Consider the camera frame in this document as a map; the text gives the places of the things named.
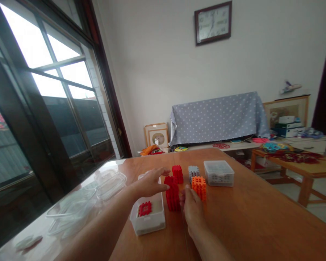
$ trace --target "red building block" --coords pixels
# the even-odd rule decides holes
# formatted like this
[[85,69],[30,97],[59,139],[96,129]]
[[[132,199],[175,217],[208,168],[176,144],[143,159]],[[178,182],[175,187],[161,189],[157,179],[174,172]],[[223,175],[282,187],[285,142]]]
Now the red building block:
[[176,178],[178,184],[184,183],[184,178],[182,176],[182,169],[180,165],[173,166],[173,176]]
[[192,178],[192,189],[197,193],[202,201],[206,201],[206,183],[203,177]]
[[168,176],[164,179],[164,184],[169,185],[170,189],[166,191],[167,204],[170,211],[180,210],[179,187],[176,178]]
[[150,214],[151,212],[152,212],[152,204],[150,201],[142,203],[139,206],[139,216],[145,216]]

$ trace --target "wall clock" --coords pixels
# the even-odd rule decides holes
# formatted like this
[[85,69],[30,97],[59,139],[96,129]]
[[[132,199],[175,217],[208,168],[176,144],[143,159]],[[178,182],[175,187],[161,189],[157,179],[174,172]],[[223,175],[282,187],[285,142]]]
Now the wall clock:
[[231,37],[232,1],[195,11],[196,44]]

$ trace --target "stack of plastic containers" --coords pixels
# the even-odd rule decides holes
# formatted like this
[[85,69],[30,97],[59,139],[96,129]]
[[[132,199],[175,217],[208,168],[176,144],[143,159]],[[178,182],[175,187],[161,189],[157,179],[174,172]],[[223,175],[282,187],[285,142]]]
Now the stack of plastic containers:
[[62,238],[65,238],[81,230],[87,221],[90,210],[97,202],[95,193],[95,189],[78,190],[51,207],[47,211],[46,217],[54,220],[47,234],[56,235],[63,232]]
[[[145,174],[140,175],[138,179],[141,179]],[[148,215],[139,216],[139,206],[149,201],[151,203],[151,212]],[[137,236],[164,229],[166,227],[166,219],[164,216],[162,193],[149,198],[138,199],[131,210],[130,221]]]
[[95,182],[98,185],[95,189],[72,192],[47,211],[46,217],[54,219],[47,234],[62,233],[62,238],[66,238],[80,231],[97,201],[107,203],[126,187],[126,181],[124,174],[112,169],[96,173]]
[[233,187],[234,170],[226,161],[204,161],[209,186]]

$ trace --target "clock hand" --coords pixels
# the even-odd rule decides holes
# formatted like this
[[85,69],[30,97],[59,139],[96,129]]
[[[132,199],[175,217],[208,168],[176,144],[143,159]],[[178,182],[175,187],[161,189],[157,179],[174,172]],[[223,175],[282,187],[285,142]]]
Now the clock hand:
[[212,25],[211,28],[210,28],[210,31],[209,31],[209,33],[208,33],[207,38],[209,37],[209,34],[211,33],[211,30],[214,28],[214,23],[215,23],[215,13],[213,14],[213,25]]

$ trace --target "clock face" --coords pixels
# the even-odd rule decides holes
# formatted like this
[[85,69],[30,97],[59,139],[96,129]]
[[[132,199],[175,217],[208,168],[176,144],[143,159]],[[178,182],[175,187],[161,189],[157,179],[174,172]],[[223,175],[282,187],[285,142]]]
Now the clock face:
[[199,41],[228,33],[229,6],[198,14]]

